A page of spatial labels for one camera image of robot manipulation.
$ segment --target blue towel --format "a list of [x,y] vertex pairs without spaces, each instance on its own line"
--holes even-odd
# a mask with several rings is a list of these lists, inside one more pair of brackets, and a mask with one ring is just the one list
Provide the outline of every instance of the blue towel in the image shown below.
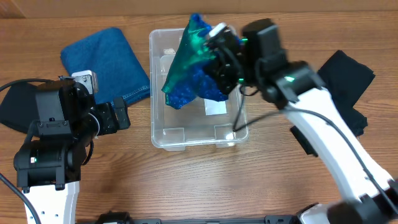
[[118,28],[99,31],[65,47],[61,60],[69,75],[91,70],[97,74],[97,104],[123,97],[128,105],[150,96],[149,79]]

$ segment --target white paper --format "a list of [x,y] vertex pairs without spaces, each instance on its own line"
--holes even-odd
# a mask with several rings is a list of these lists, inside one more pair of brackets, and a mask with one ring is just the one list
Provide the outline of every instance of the white paper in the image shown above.
[[225,101],[217,102],[205,99],[205,112],[206,115],[226,114]]

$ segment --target clear plastic bin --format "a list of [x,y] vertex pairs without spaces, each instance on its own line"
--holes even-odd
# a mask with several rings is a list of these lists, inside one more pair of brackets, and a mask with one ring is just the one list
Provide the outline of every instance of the clear plastic bin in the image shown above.
[[[183,151],[186,146],[216,144],[233,146],[248,138],[248,129],[232,132],[241,102],[235,88],[225,102],[196,98],[179,110],[165,104],[162,87],[180,44],[184,29],[154,30],[149,36],[150,57],[150,121],[151,139],[155,147],[167,151]],[[243,108],[238,125],[246,124]]]

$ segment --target black cable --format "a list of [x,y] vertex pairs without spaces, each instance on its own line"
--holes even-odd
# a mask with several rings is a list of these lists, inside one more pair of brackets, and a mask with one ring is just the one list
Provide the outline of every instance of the black cable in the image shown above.
[[220,50],[215,51],[215,53],[218,55],[218,58],[220,59],[221,63],[223,65],[226,65],[226,60],[225,60],[225,56],[224,53]]
[[238,125],[239,118],[241,117],[241,112],[242,112],[242,108],[243,108],[245,96],[246,96],[246,87],[243,86],[241,105],[239,106],[238,113],[237,113],[237,115],[236,115],[234,124],[233,124],[233,126],[232,126],[232,130],[233,130],[233,131],[236,129],[236,126]]
[[25,137],[25,141],[24,144],[29,143],[32,141],[32,138],[35,134],[35,131],[37,130],[37,126],[36,124],[39,122],[39,120],[33,120],[32,122],[30,122],[29,128],[27,130],[27,134]]
[[394,204],[394,202],[392,202],[392,200],[387,196],[387,194],[385,193],[385,191],[380,187],[380,185],[376,182],[376,180],[374,179],[372,173],[368,170],[368,168],[366,167],[365,163],[363,162],[361,156],[359,156],[358,152],[355,150],[355,147],[351,144],[351,142],[349,141],[349,139],[347,138],[347,136],[345,136],[345,134],[342,132],[342,130],[340,130],[340,128],[338,128],[338,126],[330,119],[328,119],[326,116],[314,112],[314,111],[310,111],[310,110],[303,110],[303,109],[296,109],[296,108],[287,108],[287,109],[283,109],[283,110],[279,110],[279,111],[273,111],[267,114],[264,114],[250,122],[248,122],[245,125],[242,125],[241,127],[234,129],[233,131],[239,131],[242,130],[243,128],[257,122],[260,121],[264,118],[268,118],[270,116],[274,116],[277,114],[282,114],[282,113],[291,113],[291,112],[299,112],[299,113],[306,113],[306,114],[311,114],[314,115],[324,121],[326,121],[326,123],[328,123],[332,128],[334,128],[337,133],[344,139],[344,141],[347,143],[348,147],[352,150],[353,154],[355,155],[355,158],[358,160],[359,164],[361,165],[363,171],[365,172],[365,174],[369,177],[369,180],[372,182],[372,184],[375,186],[375,188],[377,188],[377,190],[380,192],[380,194],[382,195],[382,197],[384,198],[384,200],[389,204],[389,206],[391,207],[392,211],[398,215],[398,208],[396,207],[396,205]]
[[18,188],[16,186],[14,186],[14,184],[12,184],[5,176],[3,176],[0,173],[0,180],[4,182],[4,184],[7,185],[7,187],[9,187],[26,205],[26,207],[30,210],[30,212],[32,213],[33,218],[35,219],[36,224],[41,224],[39,215],[37,214],[35,208],[33,207],[33,205],[30,203],[29,199],[26,198],[26,196],[20,192],[18,190]]
[[82,166],[86,165],[88,163],[88,161],[90,161],[91,156],[93,155],[93,153],[94,153],[94,141],[91,140],[91,142],[90,142],[90,150],[88,151],[88,155],[87,155],[86,159],[81,164]]
[[53,82],[53,80],[48,80],[48,79],[43,79],[43,78],[25,78],[25,79],[21,79],[21,80],[15,80],[12,81],[10,83],[7,83],[5,85],[3,85],[2,87],[0,87],[0,91],[5,90],[6,88],[18,84],[18,83],[25,83],[25,82]]
[[227,54],[227,56],[229,57],[229,59],[232,60],[232,62],[234,63],[235,68],[238,70],[238,73],[240,74],[240,78],[244,78],[244,72],[243,72],[243,68],[242,65],[239,63],[239,61],[237,60],[237,58],[235,57],[235,55],[232,53],[232,51],[230,51],[228,48],[226,48],[224,45],[220,46],[220,49]]
[[257,89],[256,91],[254,91],[254,92],[252,92],[252,93],[250,93],[250,94],[245,94],[244,92],[243,92],[243,88],[244,88],[245,86],[244,85],[241,85],[240,87],[239,87],[239,92],[243,95],[245,95],[245,96],[254,96],[254,95],[256,95],[260,90],[259,89]]

